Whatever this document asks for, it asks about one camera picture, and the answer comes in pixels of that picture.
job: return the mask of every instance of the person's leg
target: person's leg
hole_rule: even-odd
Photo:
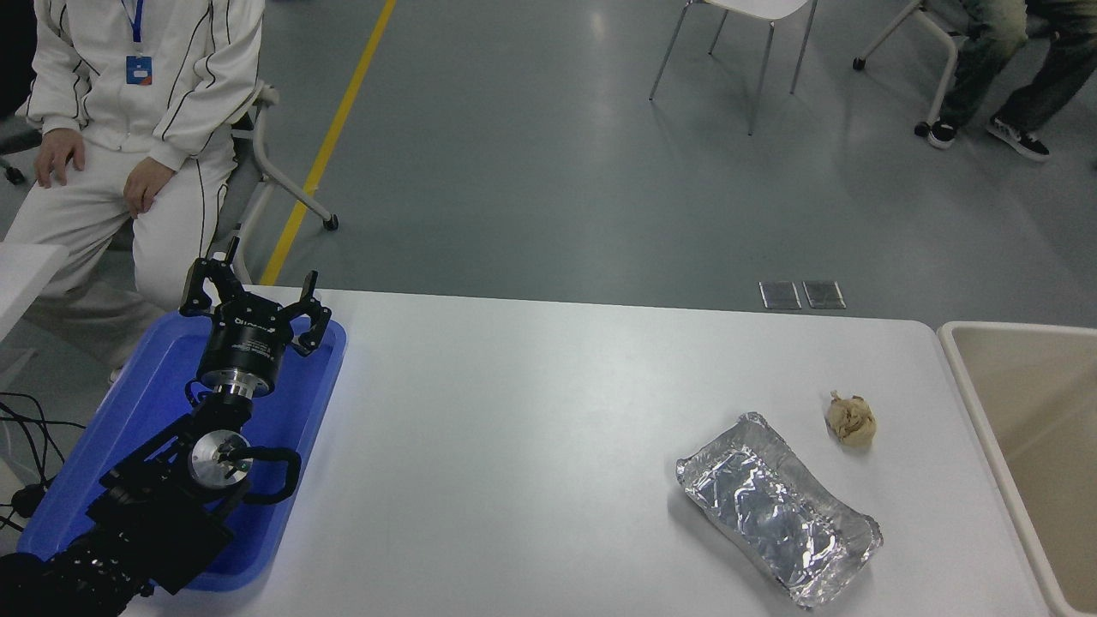
[[[117,368],[145,328],[162,314],[136,293],[92,280],[111,237],[127,217],[122,187],[140,159],[90,143],[84,150],[84,171],[70,169],[67,186],[55,182],[49,189],[31,189],[4,240],[68,248],[68,259],[26,317]]]
[[[1034,13],[1059,33],[1032,82],[995,114],[1018,131],[1038,131],[1097,69],[1097,0],[1031,0]]]
[[[971,19],[960,48],[955,80],[941,104],[941,121],[968,124],[979,111],[991,83],[1028,37],[1025,0],[962,0]]]
[[[165,311],[179,308],[186,273],[213,239],[225,182],[235,167],[230,147],[188,159],[152,207],[134,221],[137,291]]]

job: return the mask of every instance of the chair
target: chair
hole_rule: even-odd
[[[712,38],[712,44],[709,45],[709,55],[712,55],[712,49],[716,46],[716,41],[720,38],[721,31],[724,30],[724,22],[727,20],[727,13],[730,11],[735,11],[750,18],[756,18],[760,20],[766,20],[769,22],[769,36],[766,40],[766,52],[761,59],[761,71],[758,74],[758,88],[755,91],[755,103],[750,111],[750,123],[747,128],[747,135],[754,135],[755,119],[758,115],[758,103],[761,96],[761,86],[766,79],[766,66],[769,64],[769,49],[773,44],[773,31],[776,30],[776,24],[778,21],[791,15],[807,3],[807,0],[687,0],[686,5],[682,8],[681,15],[678,16],[678,24],[675,26],[675,33],[670,37],[670,45],[667,46],[667,53],[663,56],[663,64],[659,66],[659,72],[655,76],[655,83],[652,86],[652,92],[647,96],[647,100],[655,99],[655,90],[659,87],[659,80],[663,79],[663,70],[667,67],[667,60],[670,59],[670,49],[675,46],[675,41],[678,40],[678,31],[682,27],[682,21],[686,20],[686,11],[690,7],[703,2],[705,4],[712,4],[719,9],[724,10],[724,15],[720,19],[720,26],[716,29],[716,35]],[[792,88],[789,93],[795,93],[796,91],[796,80],[800,78],[800,65],[804,61],[804,51],[807,48],[807,36],[812,32],[812,22],[815,20],[815,7],[818,4],[818,0],[812,0],[812,12],[807,16],[807,27],[804,29],[804,41],[800,45],[800,57],[796,59],[796,70],[792,76]]]
[[[925,121],[919,122],[914,127],[915,135],[925,137],[929,134],[929,127],[941,113],[941,103],[945,101],[945,93],[948,92],[952,74],[955,72],[957,59],[960,56],[960,46],[957,44],[957,40],[966,36],[963,33],[968,30],[969,18],[958,1],[913,0],[895,15],[895,19],[861,52],[860,56],[853,58],[853,70],[864,70],[864,64],[872,52],[875,52],[877,47],[891,36],[891,33],[895,32],[895,29],[905,22],[907,18],[912,16],[945,45],[949,56],[945,63],[945,70],[941,72],[941,78],[937,83],[937,92],[929,104],[929,113],[926,114]],[[1026,33],[1029,35],[1029,38],[1054,36],[1051,24],[1047,20],[1031,13],[1028,16]]]
[[[208,257],[224,256],[234,237],[239,247],[233,260],[233,270],[242,283],[251,283],[251,274],[244,259],[244,247],[251,236],[256,222],[262,216],[275,187],[281,187],[309,211],[320,217],[324,228],[339,228],[339,217],[327,211],[315,198],[295,184],[274,167],[267,157],[267,111],[278,104],[279,93],[262,81],[256,88],[251,112],[233,124],[233,145],[237,165],[228,179],[228,192],[217,216],[217,228],[210,243]]]
[[[3,157],[37,147],[42,143],[42,134],[16,117],[9,116],[0,121],[0,124],[2,124],[4,133],[4,136],[0,138],[0,169],[3,169],[4,178],[9,182],[12,184],[22,184],[26,182],[26,177],[23,176],[23,172],[18,167],[12,166]]]

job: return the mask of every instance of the yellow floor line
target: yellow floor line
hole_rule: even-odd
[[[385,32],[385,26],[388,25],[388,16],[392,15],[394,7],[396,7],[396,0],[385,1],[381,16],[377,18],[377,23],[373,26],[373,33],[365,44],[365,49],[362,51],[362,57],[358,60],[358,67],[354,68],[354,75],[351,77],[350,83],[347,85],[347,91],[343,92],[336,116],[331,121],[331,126],[328,127],[328,134],[324,137],[324,144],[320,145],[320,150],[316,154],[316,160],[313,161],[313,169],[308,172],[308,178],[305,179],[303,188],[309,195],[315,194],[320,184],[320,178],[324,177],[324,170],[328,167],[331,153],[336,149],[336,143],[339,142],[343,124],[347,123],[347,116],[350,115],[350,108],[354,104],[358,91],[362,87],[365,71],[370,68],[373,53],[377,49],[377,44],[381,43],[381,36]],[[272,285],[278,282],[278,276],[282,271],[282,266],[285,265],[285,258],[290,255],[290,247],[293,245],[293,239],[297,237],[297,231],[301,229],[301,222],[304,221],[306,212],[305,204],[299,201],[294,204],[293,212],[290,213],[290,218],[285,222],[282,235],[274,246],[274,253],[271,255],[270,261],[267,262],[262,277],[259,278],[259,284]]]

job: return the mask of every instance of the aluminum foil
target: aluminum foil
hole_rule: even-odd
[[[793,602],[830,602],[883,545],[880,526],[819,484],[759,414],[678,461],[678,483]]]

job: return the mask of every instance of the white jacket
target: white jacket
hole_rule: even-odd
[[[35,0],[37,78],[23,106],[49,132],[79,130],[97,145],[148,156],[178,170],[207,146],[225,147],[229,125],[253,98],[263,0]],[[152,82],[126,83],[126,56],[151,57]]]

